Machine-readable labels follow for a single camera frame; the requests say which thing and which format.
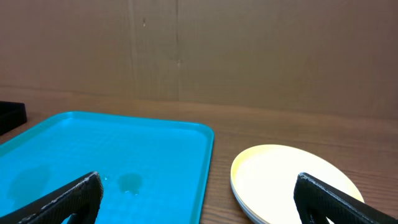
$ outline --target black object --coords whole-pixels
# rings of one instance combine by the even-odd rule
[[[0,217],[0,223],[92,224],[100,209],[103,186],[97,172],[90,172],[48,195]]]
[[[398,220],[335,189],[310,174],[301,173],[294,188],[294,201],[303,224],[396,224]]]
[[[0,135],[26,123],[26,121],[25,104],[0,101]]]

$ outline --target table surface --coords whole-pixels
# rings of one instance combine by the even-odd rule
[[[249,223],[231,191],[229,173],[241,151],[260,144],[297,147],[324,158],[356,184],[368,205],[398,218],[396,120],[8,87],[0,87],[0,100],[25,103],[28,116],[26,124],[0,136],[0,144],[51,115],[71,110],[207,124],[215,132],[215,144],[202,223]]]

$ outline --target cyan plastic tray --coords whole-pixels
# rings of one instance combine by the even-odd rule
[[[0,146],[0,217],[96,170],[96,223],[199,223],[213,140],[196,123],[55,115]]]

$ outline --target white plate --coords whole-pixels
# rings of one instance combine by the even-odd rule
[[[363,202],[354,183],[335,166],[300,149],[280,145],[254,146],[232,163],[235,197],[255,223],[301,223],[293,199],[297,175],[306,172]]]

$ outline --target brown cardboard backdrop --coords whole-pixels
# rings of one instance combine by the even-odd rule
[[[397,11],[395,0],[3,0],[0,86],[396,119]]]

